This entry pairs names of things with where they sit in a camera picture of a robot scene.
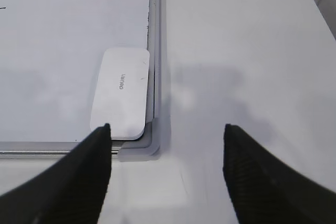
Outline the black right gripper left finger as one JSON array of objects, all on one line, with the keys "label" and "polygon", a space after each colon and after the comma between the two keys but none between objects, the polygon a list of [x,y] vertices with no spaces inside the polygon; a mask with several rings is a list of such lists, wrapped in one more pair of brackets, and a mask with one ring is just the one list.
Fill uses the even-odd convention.
[{"label": "black right gripper left finger", "polygon": [[111,148],[110,125],[96,128],[53,166],[1,195],[1,223],[97,223]]}]

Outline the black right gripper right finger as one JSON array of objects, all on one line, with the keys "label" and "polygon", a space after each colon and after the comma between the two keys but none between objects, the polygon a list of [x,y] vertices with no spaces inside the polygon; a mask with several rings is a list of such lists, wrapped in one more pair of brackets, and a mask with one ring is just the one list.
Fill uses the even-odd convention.
[{"label": "black right gripper right finger", "polygon": [[223,176],[239,223],[335,223],[335,192],[292,169],[238,125],[225,125]]}]

